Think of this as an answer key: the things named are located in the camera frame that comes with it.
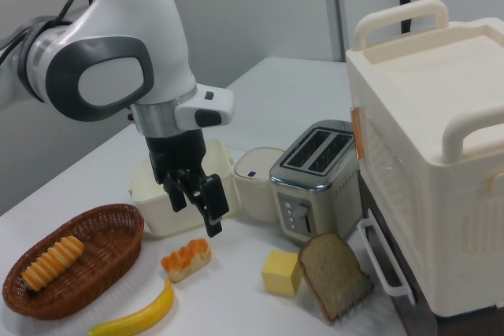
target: white plastic crate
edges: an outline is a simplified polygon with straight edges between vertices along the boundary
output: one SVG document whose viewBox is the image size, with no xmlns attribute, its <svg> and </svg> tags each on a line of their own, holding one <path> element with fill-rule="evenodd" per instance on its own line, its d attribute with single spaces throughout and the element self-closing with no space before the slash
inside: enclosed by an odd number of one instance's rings
<svg viewBox="0 0 504 336">
<path fill-rule="evenodd" d="M 367 45 L 431 14 L 434 28 Z M 504 302 L 503 45 L 501 20 L 449 22 L 422 0 L 364 17 L 346 54 L 361 174 L 439 316 Z"/>
</svg>

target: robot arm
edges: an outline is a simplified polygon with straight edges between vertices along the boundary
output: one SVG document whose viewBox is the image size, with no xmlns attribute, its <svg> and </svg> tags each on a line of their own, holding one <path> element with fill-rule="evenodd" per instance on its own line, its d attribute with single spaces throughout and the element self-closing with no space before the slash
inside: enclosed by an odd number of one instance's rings
<svg viewBox="0 0 504 336">
<path fill-rule="evenodd" d="M 186 194 L 208 235 L 221 231 L 228 204 L 219 176 L 202 169 L 201 128 L 230 122 L 233 93 L 196 83 L 173 0 L 96 0 L 75 22 L 42 21 L 7 49 L 0 50 L 10 54 L 0 58 L 0 110 L 28 94 L 79 121 L 129 108 L 173 209 L 186 206 Z"/>
</svg>

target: toaster lever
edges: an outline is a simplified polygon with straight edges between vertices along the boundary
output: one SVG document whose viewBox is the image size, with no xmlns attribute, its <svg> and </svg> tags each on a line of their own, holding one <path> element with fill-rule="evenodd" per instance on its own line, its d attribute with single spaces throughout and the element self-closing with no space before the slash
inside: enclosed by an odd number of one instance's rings
<svg viewBox="0 0 504 336">
<path fill-rule="evenodd" d="M 292 211 L 292 216 L 295 219 L 300 220 L 300 219 L 304 218 L 306 216 L 306 214 L 308 214 L 308 210 L 309 210 L 309 208 L 307 208 L 306 206 L 298 205 Z"/>
</svg>

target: wicker basket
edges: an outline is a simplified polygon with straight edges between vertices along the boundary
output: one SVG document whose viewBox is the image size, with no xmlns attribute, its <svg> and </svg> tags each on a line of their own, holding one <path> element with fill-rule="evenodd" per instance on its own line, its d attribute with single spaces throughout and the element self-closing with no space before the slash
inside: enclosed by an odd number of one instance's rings
<svg viewBox="0 0 504 336">
<path fill-rule="evenodd" d="M 84 244 L 83 255 L 38 293 L 26 290 L 21 272 L 62 237 Z M 89 305 L 135 263 L 140 254 L 143 218 L 132 205 L 104 205 L 76 216 L 31 247 L 12 267 L 2 296 L 24 316 L 54 320 Z"/>
</svg>

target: bread roll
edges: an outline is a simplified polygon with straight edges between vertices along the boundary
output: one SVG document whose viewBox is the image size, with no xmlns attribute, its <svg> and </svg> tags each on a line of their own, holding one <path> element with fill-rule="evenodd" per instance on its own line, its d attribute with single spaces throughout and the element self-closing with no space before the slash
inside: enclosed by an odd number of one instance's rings
<svg viewBox="0 0 504 336">
<path fill-rule="evenodd" d="M 84 244 L 74 236 L 65 236 L 32 263 L 21 277 L 27 289 L 39 291 L 66 271 L 83 254 Z"/>
<path fill-rule="evenodd" d="M 179 282 L 212 260 L 212 250 L 204 238 L 191 240 L 187 246 L 161 259 L 172 282 Z"/>
</svg>

